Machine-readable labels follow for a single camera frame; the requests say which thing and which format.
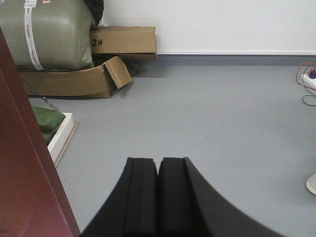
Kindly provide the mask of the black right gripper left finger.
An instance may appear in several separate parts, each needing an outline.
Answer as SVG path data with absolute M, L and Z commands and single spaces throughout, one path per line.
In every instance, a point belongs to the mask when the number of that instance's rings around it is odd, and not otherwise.
M 153 159 L 128 158 L 116 186 L 81 236 L 157 236 L 156 184 Z

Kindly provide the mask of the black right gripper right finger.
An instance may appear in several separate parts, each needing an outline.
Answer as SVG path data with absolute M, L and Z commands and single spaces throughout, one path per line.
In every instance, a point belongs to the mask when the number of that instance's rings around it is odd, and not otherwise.
M 164 158 L 158 173 L 162 237 L 279 237 L 216 191 L 189 158 Z

